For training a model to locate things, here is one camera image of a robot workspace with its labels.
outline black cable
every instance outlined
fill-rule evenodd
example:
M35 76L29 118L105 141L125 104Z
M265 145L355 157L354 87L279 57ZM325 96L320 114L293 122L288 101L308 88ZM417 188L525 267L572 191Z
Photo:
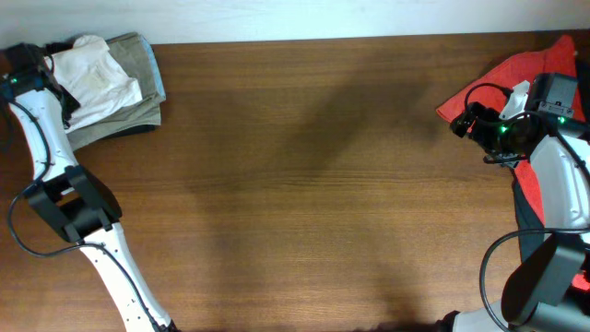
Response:
M9 103L18 107L23 113L25 113L29 117L29 120L37 128L37 131L39 132L39 136L41 137L41 141L43 142L43 146L45 147L45 162L43 163L45 165L45 168L43 169L43 172L41 172L41 174L35 180L33 180L33 182L29 185L29 186L32 186L32 185L35 185L36 183L38 183L43 178L43 176L45 176L47 174L47 172L49 171L49 166L52 163L52 154L51 154L51 151L49 150L49 143L47 143L47 137L45 137L45 134L43 133L43 130L41 129L41 126L39 125L39 122L37 121L37 118L33 114L31 114L29 112L29 110L27 110L27 108L25 108L23 105L19 104L18 102L10 101Z
M98 245L95 243L79 243L79 244L68 246L66 248L56 250L56 251L53 251L50 253L39 253L39 252L36 252L36 251L28 248L28 246L25 245L22 242L22 240L20 240L20 238L18 237L18 234L15 231L14 225L12 223L12 214L13 214L14 208L15 208L17 202L20 199L22 199L22 197L25 195L25 193L31 187L33 187L35 185L39 185L41 183L43 176L45 176L45 174L47 174L47 172L49 171L49 166L51 165L51 152L49 149L49 143L47 142L47 138L45 137L45 134L43 133L43 130L41 129L41 126L39 125L39 123L37 121L37 118L35 116L33 116L33 114L31 114L29 112L29 110L27 110L24 106L22 106L18 102L11 101L10 103L12 103L16 107L18 107L22 112L24 112L29 117L29 119L35 124L35 127L39 131L39 136L41 137L41 141L43 142L43 145L45 147L45 153L46 153L46 162L43 163L45 165L43 172L35 180L33 180L33 182L30 185L28 185L25 189L23 189L20 193L18 193L18 195L15 196L15 198L12 200L12 202L10 202L10 206L8 207L8 213L6 214L6 224L8 226L8 230L10 231L10 235L12 235L12 237L15 239L15 241L17 242L20 249L24 250L25 252L27 252L30 255L33 255L33 256L39 257L39 258L55 257L57 255L69 253L69 252L75 251L80 248L95 248L97 250L102 251L102 253L107 255L112 260L112 262L119 268L119 270L121 270L121 273L123 273L123 275L127 279L127 282L129 282L129 285L131 285L131 288L133 289L133 292L137 297L139 305L141 305L141 308L143 309L144 313L146 314L147 318L149 319L149 323L154 327L155 330L159 330L159 326L158 326L158 323L156 322L156 319L154 319L154 317L149 312L149 309L146 306L146 304L141 296L141 293L139 292L139 289L137 288L137 285L134 283L133 279L131 279L131 276L129 276L129 273L124 269L124 267L121 265L121 263L119 263L119 261L117 261L117 259L108 250L106 250L102 245Z
M47 53L47 57L52 61L52 67L49 69L49 72L53 74L55 71L55 61L53 60L53 55Z
M517 157L510 157L510 158L499 158L499 159L490 159L488 156L483 158L483 162L489 165L494 164L501 164L504 162L514 162L514 161L523 161L526 160L526 157L517 156Z
M536 116L541 120L543 125L549 130L549 134L555 136L560 141L560 143L563 145L563 147L568 151L568 153L572 156L573 161L575 161L576 167L578 167L581 170L581 172L584 176L584 179L586 181L586 184L590 184L590 171L588 171L588 168L586 167L585 162L580 158L580 156L578 156L578 154L575 152L575 150L572 148L572 146L568 143L568 141L565 139L565 137L563 137L563 135L560 133L559 129L557 127L553 128L549 125L549 121L547 120L547 117L545 115L543 115L542 113L525 111L525 112L519 113L513 119L506 120L506 121L499 121L497 123L489 123L487 121L483 121L483 120L479 120L479 119L477 119L476 121L478 121L478 123L481 125L488 125L488 126L497 127L500 125L511 125L517 121L523 120L523 118L521 118L521 116L523 116L523 115ZM481 261L481 266L479 268L479 295L481 296L481 301L483 301L483 305L484 305L486 311L488 312L488 314L490 315L491 320L502 331L513 332L509 327L506 327L503 324L503 322L500 320L500 318L498 318L498 316L493 312L493 310L491 309L490 301L488 300L488 294L486 293L486 268L488 266L488 262L490 261L491 254L502 243L505 243L506 241L508 241L512 238L515 238L515 237L533 235L533 234L555 234L555 233L585 234L588 232L590 232L590 227L584 228L584 229L545 228L545 229L513 231L513 232L510 232L510 233L502 236L500 239L496 240L488 248L488 250L486 251L486 254L484 254L484 257Z
M12 142L15 138L15 127L12 125L12 121L10 121L10 115L8 114L8 106L4 106L4 102L0 101L0 113L2 113L2 117L6 122L6 132L8 134L8 138L0 146L0 151L2 151L2 153L6 153L8 151L10 146L12 146Z
M467 106L469 105L469 97L471 96L471 93L473 93L473 91L482 88L482 87L491 87L491 88L495 88L500 90L504 96L506 96L506 98L510 98L510 95L513 93L513 90L510 88L506 88L503 87L501 85L498 84L494 84L494 83L481 83L481 84L477 84L476 86L474 86L473 88L471 88L467 94L465 95L465 110L467 110Z

